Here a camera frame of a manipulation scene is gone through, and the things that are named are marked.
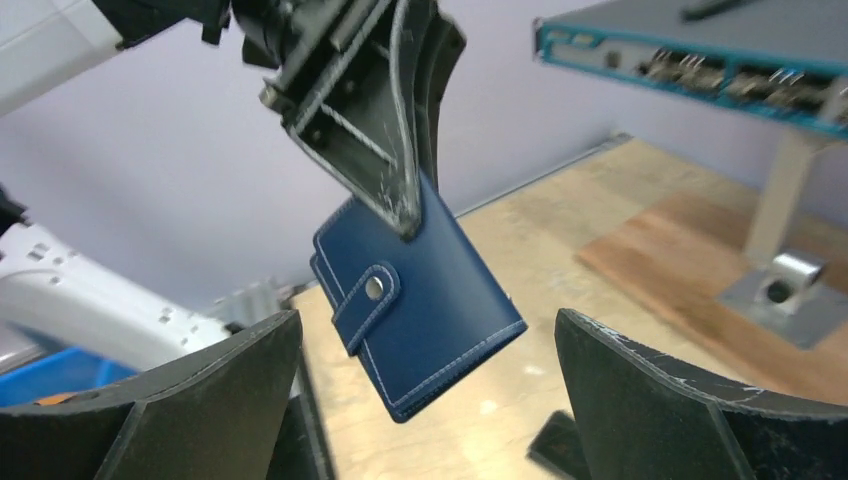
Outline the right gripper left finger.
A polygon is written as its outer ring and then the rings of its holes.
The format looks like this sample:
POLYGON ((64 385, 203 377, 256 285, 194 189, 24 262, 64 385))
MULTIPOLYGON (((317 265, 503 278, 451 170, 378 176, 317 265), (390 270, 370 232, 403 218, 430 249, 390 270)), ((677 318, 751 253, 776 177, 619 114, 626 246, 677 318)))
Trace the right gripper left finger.
POLYGON ((5 479, 262 479, 301 352, 297 312, 55 405, 1 412, 5 479))

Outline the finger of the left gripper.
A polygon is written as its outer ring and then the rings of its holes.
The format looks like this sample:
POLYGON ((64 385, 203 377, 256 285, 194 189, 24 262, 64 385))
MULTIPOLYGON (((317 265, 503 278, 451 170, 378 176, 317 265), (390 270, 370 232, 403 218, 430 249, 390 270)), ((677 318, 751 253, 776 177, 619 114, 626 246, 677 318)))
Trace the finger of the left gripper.
POLYGON ((421 223, 412 134, 413 69, 422 32, 413 1, 350 1, 327 37, 329 62, 267 79, 261 103, 289 137, 404 239, 421 223))
POLYGON ((437 188, 440 111, 450 77, 466 47, 466 37, 435 1, 411 2, 410 19, 423 29, 413 35, 412 134, 418 166, 437 188))

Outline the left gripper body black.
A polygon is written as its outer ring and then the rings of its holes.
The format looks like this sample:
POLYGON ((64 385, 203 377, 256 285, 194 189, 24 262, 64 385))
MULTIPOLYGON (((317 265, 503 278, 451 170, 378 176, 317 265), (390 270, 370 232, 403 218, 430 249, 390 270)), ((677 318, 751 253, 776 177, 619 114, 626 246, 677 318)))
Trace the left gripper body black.
POLYGON ((244 32, 242 60, 268 69, 325 66, 327 37, 350 1, 96 1, 121 36, 118 48, 137 46, 183 20, 202 26, 201 40, 220 43, 232 21, 244 32))

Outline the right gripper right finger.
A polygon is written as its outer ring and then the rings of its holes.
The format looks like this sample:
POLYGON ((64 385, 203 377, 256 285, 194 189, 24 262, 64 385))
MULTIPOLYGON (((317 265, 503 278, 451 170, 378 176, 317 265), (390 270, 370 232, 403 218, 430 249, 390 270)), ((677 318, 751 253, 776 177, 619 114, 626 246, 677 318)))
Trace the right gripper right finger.
POLYGON ((847 410, 752 386, 572 309, 554 338, 594 479, 843 479, 847 410))

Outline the blue leather card holder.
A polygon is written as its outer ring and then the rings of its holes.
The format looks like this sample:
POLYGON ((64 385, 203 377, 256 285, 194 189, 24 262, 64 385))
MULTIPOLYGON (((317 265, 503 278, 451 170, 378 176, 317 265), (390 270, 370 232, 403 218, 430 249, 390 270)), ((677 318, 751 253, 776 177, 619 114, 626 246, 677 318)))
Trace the blue leather card holder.
POLYGON ((397 423, 527 329, 431 182, 420 186, 414 239, 350 198, 315 233, 310 259, 347 355, 397 423))

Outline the black credit card stack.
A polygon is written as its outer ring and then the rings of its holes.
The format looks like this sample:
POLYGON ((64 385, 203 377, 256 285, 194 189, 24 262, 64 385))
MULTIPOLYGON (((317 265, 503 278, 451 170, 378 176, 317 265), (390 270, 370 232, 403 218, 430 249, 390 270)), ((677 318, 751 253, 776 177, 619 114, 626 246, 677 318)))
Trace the black credit card stack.
POLYGON ((564 410, 548 417, 530 443, 527 458, 559 479, 592 479, 577 425, 564 410))

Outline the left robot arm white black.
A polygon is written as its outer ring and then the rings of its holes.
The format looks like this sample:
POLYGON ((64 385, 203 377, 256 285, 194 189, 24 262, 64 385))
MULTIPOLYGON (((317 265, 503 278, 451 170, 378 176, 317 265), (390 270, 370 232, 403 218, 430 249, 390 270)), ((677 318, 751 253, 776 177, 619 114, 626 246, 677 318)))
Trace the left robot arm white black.
MULTIPOLYGON (((440 103, 466 39, 435 1, 5 1, 1 110, 10 113, 183 21, 215 45, 231 23, 260 100, 290 138, 395 234, 423 222, 440 103)), ((89 260, 1 200, 1 317, 145 371, 230 335, 89 260)))

